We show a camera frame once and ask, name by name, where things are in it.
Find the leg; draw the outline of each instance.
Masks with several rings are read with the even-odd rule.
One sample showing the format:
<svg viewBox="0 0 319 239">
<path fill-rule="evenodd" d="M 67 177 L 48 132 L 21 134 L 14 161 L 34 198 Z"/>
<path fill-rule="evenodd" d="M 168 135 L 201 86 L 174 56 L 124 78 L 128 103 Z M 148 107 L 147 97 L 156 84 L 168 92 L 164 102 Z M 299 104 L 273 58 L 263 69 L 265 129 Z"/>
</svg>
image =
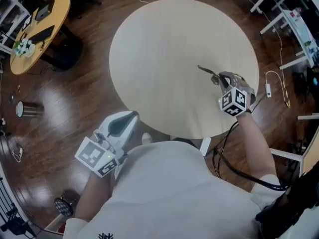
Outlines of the leg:
<svg viewBox="0 0 319 239">
<path fill-rule="evenodd" d="M 319 115 L 318 114 L 312 114 L 312 115 L 305 115 L 305 116 L 298 116 L 298 120 L 318 120 Z"/>
<path fill-rule="evenodd" d="M 302 62 L 302 61 L 305 61 L 305 60 L 307 60 L 307 56 L 303 56 L 303 57 L 298 58 L 298 59 L 296 59 L 296 60 L 294 60 L 294 61 L 292 61 L 292 62 L 290 62 L 290 63 L 288 63 L 288 64 L 286 64 L 286 65 L 280 66 L 279 69 L 280 69 L 280 70 L 283 70 L 283 69 L 285 69 L 285 68 L 287 68 L 287 67 L 296 65 L 296 64 L 298 64 L 299 62 Z"/>
<path fill-rule="evenodd" d="M 77 39 L 77 37 L 66 27 L 66 25 L 62 25 L 60 28 L 61 32 L 64 33 L 68 38 Z"/>
<path fill-rule="evenodd" d="M 251 8 L 250 12 L 254 12 L 255 9 L 263 2 L 264 0 L 258 0 L 257 3 Z"/>
<path fill-rule="evenodd" d="M 279 2 L 276 3 L 276 5 L 274 7 L 271 8 L 271 10 L 276 9 L 277 7 L 279 7 L 285 0 L 279 0 Z"/>
<path fill-rule="evenodd" d="M 203 154 L 203 156 L 206 156 L 208 148 L 209 148 L 209 144 L 210 144 L 211 138 L 204 138 L 203 141 L 201 142 L 199 151 L 201 152 L 201 154 Z"/>
<path fill-rule="evenodd" d="M 263 30 L 260 31 L 260 34 L 264 34 L 269 28 L 278 22 L 284 16 L 283 13 L 279 14 L 273 21 L 271 21 Z"/>
<path fill-rule="evenodd" d="M 54 43 L 50 43 L 49 48 L 55 52 L 59 50 L 59 47 L 55 45 Z"/>
<path fill-rule="evenodd" d="M 304 53 L 304 51 L 302 50 L 302 51 L 300 51 L 300 52 L 298 52 L 298 53 L 296 53 L 296 57 L 298 57 L 298 56 L 300 56 L 300 55 L 302 55 Z"/>
<path fill-rule="evenodd" d="M 283 29 L 285 26 L 287 26 L 288 25 L 288 22 L 285 22 L 284 24 L 282 24 L 281 26 L 280 26 L 280 28 L 281 29 Z"/>
<path fill-rule="evenodd" d="M 60 61 L 50 57 L 49 55 L 43 53 L 41 55 L 41 59 L 44 60 L 45 62 L 51 64 L 52 66 L 55 66 L 57 68 L 60 68 L 60 69 L 64 69 L 65 65 L 63 63 L 61 63 Z"/>
<path fill-rule="evenodd" d="M 303 159 L 302 156 L 297 155 L 297 154 L 293 154 L 293 153 L 290 153 L 290 152 L 285 152 L 285 151 L 272 149 L 272 148 L 270 148 L 270 151 L 271 151 L 272 154 L 274 154 L 276 156 L 289 158 L 289 159 L 292 159 L 292 160 L 295 160 L 295 161 L 299 161 L 299 162 L 301 162 L 301 160 Z"/>
</svg>

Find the wooden table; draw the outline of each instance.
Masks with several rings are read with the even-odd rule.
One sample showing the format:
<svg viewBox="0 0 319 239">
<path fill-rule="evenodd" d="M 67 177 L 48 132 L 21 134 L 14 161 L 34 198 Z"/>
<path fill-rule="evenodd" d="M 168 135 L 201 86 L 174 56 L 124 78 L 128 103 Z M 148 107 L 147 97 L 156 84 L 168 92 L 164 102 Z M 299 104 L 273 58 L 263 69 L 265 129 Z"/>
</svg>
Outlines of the wooden table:
<svg viewBox="0 0 319 239">
<path fill-rule="evenodd" d="M 124 104 L 175 137 L 212 137 L 235 122 L 220 111 L 221 89 L 198 65 L 237 73 L 258 90 L 258 63 L 245 33 L 195 0 L 159 0 L 134 11 L 114 36 L 109 63 Z"/>
<path fill-rule="evenodd" d="M 49 46 L 53 50 L 58 49 L 58 47 L 51 44 L 51 42 L 53 41 L 54 37 L 56 36 L 59 30 L 65 33 L 67 37 L 74 38 L 74 40 L 76 40 L 77 42 L 79 41 L 79 39 L 76 36 L 74 36 L 71 33 L 71 31 L 67 29 L 65 25 L 63 25 L 67 17 L 67 14 L 69 12 L 69 9 L 70 9 L 70 0 L 55 0 L 51 14 L 49 14 L 40 22 L 37 22 L 34 20 L 38 9 L 34 11 L 33 18 L 32 18 L 32 20 L 34 20 L 33 22 L 34 26 L 30 30 L 30 32 L 26 35 L 25 38 L 29 39 L 30 37 L 34 36 L 35 34 L 41 32 L 42 30 L 45 30 L 46 28 L 52 25 L 54 25 L 54 29 L 53 29 L 52 35 L 45 40 L 45 44 L 42 50 L 40 49 L 42 42 L 39 42 L 35 45 L 36 46 L 35 52 L 31 57 L 27 58 L 24 55 L 20 57 L 16 56 L 14 51 L 11 53 L 10 67 L 14 74 L 19 75 L 19 74 L 23 74 L 27 72 L 36 63 L 36 61 L 39 58 L 52 64 L 53 66 L 64 69 L 65 65 L 63 65 L 63 63 L 46 55 L 44 52 Z M 23 34 L 24 34 L 24 31 L 20 30 L 15 40 L 19 41 Z"/>
</svg>

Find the white device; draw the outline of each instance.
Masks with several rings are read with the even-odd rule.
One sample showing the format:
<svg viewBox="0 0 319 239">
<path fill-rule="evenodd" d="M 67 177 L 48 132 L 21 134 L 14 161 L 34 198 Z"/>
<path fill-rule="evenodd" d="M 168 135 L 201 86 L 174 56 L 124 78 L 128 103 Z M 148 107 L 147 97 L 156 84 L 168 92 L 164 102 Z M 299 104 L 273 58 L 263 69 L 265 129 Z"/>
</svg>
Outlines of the white device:
<svg viewBox="0 0 319 239">
<path fill-rule="evenodd" d="M 218 103 L 221 111 L 236 117 L 247 110 L 247 92 L 233 87 L 218 100 Z"/>
<path fill-rule="evenodd" d="M 108 116 L 91 139 L 84 138 L 75 158 L 99 177 L 104 177 L 128 157 L 123 148 L 138 121 L 139 114 L 132 111 Z"/>
<path fill-rule="evenodd" d="M 265 86 L 266 86 L 266 96 L 267 96 L 268 98 L 270 98 L 270 97 L 271 97 L 270 84 L 269 84 L 269 83 L 266 83 Z"/>
</svg>

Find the black cable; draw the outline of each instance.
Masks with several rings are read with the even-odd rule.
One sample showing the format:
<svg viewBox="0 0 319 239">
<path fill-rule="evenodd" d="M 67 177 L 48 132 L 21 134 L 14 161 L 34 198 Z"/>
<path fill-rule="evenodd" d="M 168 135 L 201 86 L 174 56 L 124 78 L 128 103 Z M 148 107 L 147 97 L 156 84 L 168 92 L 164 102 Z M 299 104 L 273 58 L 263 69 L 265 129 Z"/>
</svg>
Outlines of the black cable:
<svg viewBox="0 0 319 239">
<path fill-rule="evenodd" d="M 228 139 L 230 133 L 232 132 L 233 129 L 235 129 L 235 127 L 236 127 L 237 125 L 238 125 L 238 121 L 236 121 L 236 122 L 230 127 L 230 129 L 229 129 L 229 131 L 228 131 L 228 133 L 227 133 L 227 135 L 226 135 L 226 137 L 225 137 L 223 150 L 222 150 L 222 152 L 221 152 L 222 154 L 224 154 L 225 145 L 226 145 L 226 142 L 227 142 L 227 139 Z M 217 176 L 221 179 L 221 176 L 220 176 L 220 173 L 219 173 L 220 160 L 221 160 L 221 158 L 220 158 L 220 156 L 219 156 L 218 165 L 217 165 Z"/>
<path fill-rule="evenodd" d="M 286 191 L 288 189 L 288 186 L 281 186 L 281 185 L 275 185 L 275 184 L 271 184 L 269 182 L 265 182 L 265 181 L 262 181 L 260 179 L 257 179 L 249 174 L 246 174 L 244 172 L 241 172 L 239 170 L 237 170 L 236 168 L 234 168 L 229 162 L 228 160 L 225 158 L 225 156 L 223 154 L 220 153 L 220 151 L 218 149 L 215 149 L 215 151 L 217 152 L 217 154 L 220 155 L 220 157 L 222 158 L 222 160 L 224 161 L 224 163 L 227 165 L 227 167 L 232 171 L 234 172 L 235 174 L 237 174 L 238 176 L 240 177 L 243 177 L 245 179 L 248 179 L 250 181 L 253 181 L 253 182 L 256 182 L 262 186 L 265 186 L 269 189 L 272 189 L 272 190 L 276 190 L 276 191 Z"/>
</svg>

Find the white shelf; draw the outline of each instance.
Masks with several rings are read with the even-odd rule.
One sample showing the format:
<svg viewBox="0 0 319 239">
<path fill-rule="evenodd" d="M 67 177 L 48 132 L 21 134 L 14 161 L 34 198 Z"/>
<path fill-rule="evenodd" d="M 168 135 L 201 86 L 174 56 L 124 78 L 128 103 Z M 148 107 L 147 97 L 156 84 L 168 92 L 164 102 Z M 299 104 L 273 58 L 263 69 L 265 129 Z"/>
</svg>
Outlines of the white shelf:
<svg viewBox="0 0 319 239">
<path fill-rule="evenodd" d="M 12 21 L 12 26 L 10 27 L 9 31 L 6 33 L 7 36 L 11 36 L 14 30 L 19 26 L 19 24 L 29 15 L 29 12 L 23 5 L 19 2 L 19 0 L 10 0 L 10 5 L 5 9 L 4 13 L 0 17 L 0 24 L 4 21 L 4 19 L 10 14 L 13 8 L 17 6 L 19 7 L 20 14 L 14 18 Z M 5 46 L 5 42 L 7 41 L 8 37 L 4 34 L 1 34 L 2 40 L 0 42 L 0 50 L 6 52 L 8 54 L 12 53 L 12 49 L 8 46 Z"/>
</svg>

